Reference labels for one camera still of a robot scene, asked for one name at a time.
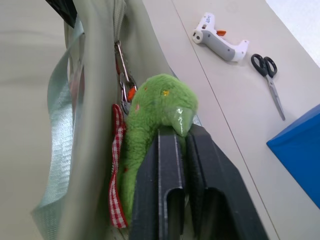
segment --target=metal clip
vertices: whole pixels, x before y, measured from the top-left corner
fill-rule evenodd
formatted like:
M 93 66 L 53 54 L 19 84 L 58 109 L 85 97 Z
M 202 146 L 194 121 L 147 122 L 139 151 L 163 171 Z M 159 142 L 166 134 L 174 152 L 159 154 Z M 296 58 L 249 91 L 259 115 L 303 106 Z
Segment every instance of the metal clip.
M 124 113 L 127 115 L 131 106 L 131 99 L 128 99 L 128 93 L 131 89 L 137 91 L 137 84 L 134 78 L 130 75 L 127 70 L 125 58 L 121 49 L 120 41 L 115 43 L 115 52 L 117 66 L 119 67 L 119 84 L 121 88 L 121 106 Z

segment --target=beige table surface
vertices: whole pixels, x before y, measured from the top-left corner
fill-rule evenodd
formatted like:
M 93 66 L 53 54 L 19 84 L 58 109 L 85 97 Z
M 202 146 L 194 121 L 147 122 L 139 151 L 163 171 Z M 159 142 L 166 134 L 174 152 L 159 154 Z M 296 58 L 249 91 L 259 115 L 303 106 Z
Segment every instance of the beige table surface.
M 240 170 L 270 239 L 318 239 L 320 210 L 265 143 L 320 102 L 319 68 L 263 0 L 144 2 L 167 61 L 197 93 L 200 121 Z M 251 41 L 243 62 L 227 64 L 190 42 L 204 12 L 216 15 L 227 40 Z M 38 240 L 30 211 L 49 173 L 47 86 L 65 51 L 63 21 L 44 0 L 3 0 L 0 20 L 0 239 Z M 278 65 L 286 122 L 249 63 L 252 53 Z

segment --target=white glue gun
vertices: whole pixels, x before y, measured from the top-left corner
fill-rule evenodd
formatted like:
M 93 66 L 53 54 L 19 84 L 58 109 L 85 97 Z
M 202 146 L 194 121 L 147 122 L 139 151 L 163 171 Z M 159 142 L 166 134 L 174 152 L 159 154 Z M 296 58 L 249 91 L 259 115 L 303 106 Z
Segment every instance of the white glue gun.
M 226 31 L 215 30 L 215 15 L 206 12 L 195 28 L 192 39 L 196 44 L 205 44 L 212 51 L 228 62 L 239 62 L 247 52 L 249 41 L 242 40 L 239 45 L 232 45 L 220 36 Z

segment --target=scissor blade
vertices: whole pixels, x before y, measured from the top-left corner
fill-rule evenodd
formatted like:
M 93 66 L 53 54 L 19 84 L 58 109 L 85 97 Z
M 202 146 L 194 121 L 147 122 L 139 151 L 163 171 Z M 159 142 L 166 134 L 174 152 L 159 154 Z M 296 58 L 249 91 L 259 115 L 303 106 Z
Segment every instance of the scissor blade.
M 276 109 L 278 110 L 282 120 L 284 121 L 284 120 L 286 120 L 286 117 L 285 117 L 284 110 L 283 110 L 281 102 L 280 102 L 280 98 L 279 98 L 277 89 L 276 89 L 272 79 L 267 78 L 267 81 L 268 81 L 269 90 L 270 90 L 272 99 L 274 101 L 274 104 L 276 106 Z

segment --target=orange tab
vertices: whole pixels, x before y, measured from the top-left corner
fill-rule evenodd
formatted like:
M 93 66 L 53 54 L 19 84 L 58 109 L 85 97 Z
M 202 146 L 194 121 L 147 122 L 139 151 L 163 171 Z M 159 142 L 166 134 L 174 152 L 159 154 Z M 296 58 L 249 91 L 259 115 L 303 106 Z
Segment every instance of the orange tab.
M 136 89 L 132 87 L 128 92 L 128 101 L 131 102 L 136 94 Z
M 226 35 L 226 33 L 227 33 L 227 31 L 224 31 L 224 30 L 218 30 L 218 31 L 216 31 L 216 34 L 218 35 L 218 36 L 224 36 L 224 35 Z

